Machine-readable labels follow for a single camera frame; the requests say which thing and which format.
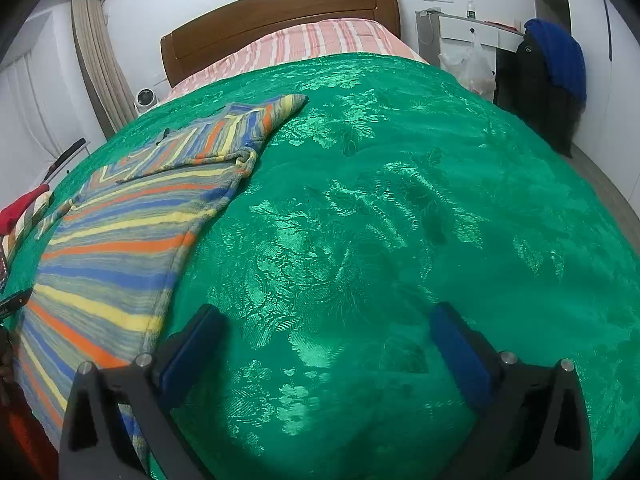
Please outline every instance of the striped blanket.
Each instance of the striped blanket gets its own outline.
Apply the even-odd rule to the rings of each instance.
[[[202,225],[233,198],[270,133],[305,99],[227,105],[96,171],[66,204],[18,322],[15,360],[16,379],[55,446],[77,366],[117,367],[154,350]]]

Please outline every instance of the desk drawer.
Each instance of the desk drawer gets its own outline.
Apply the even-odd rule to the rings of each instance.
[[[500,28],[498,29],[498,48],[516,52],[522,40],[524,40],[524,38],[519,34],[509,32],[508,30],[501,30]]]
[[[498,28],[447,16],[440,17],[440,37],[443,40],[468,41],[471,43],[473,41],[471,29],[475,30],[481,44],[498,48]]]

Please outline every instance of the blue gripper pad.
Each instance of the blue gripper pad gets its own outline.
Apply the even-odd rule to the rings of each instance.
[[[439,303],[429,314],[431,339],[440,350],[466,403],[483,410],[491,403],[494,376],[479,351],[495,350],[478,333],[473,332],[448,303]]]
[[[220,345],[226,319],[214,306],[203,305],[188,325],[162,343],[156,357],[164,364],[156,377],[160,405],[165,410],[180,406]]]

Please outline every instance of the beige curtain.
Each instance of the beige curtain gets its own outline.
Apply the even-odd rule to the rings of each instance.
[[[136,118],[133,95],[113,55],[98,0],[71,0],[71,12],[82,61],[113,129]]]

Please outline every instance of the red cloth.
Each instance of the red cloth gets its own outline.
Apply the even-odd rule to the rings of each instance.
[[[22,213],[27,211],[27,208],[34,202],[34,200],[37,199],[37,197],[48,190],[49,184],[41,184],[33,191],[22,195],[14,203],[2,209],[2,211],[0,211],[0,236],[7,236],[22,216]]]
[[[42,480],[58,480],[58,452],[31,413],[22,390],[14,384],[4,387],[11,397],[11,405],[0,406],[0,431],[9,432]]]

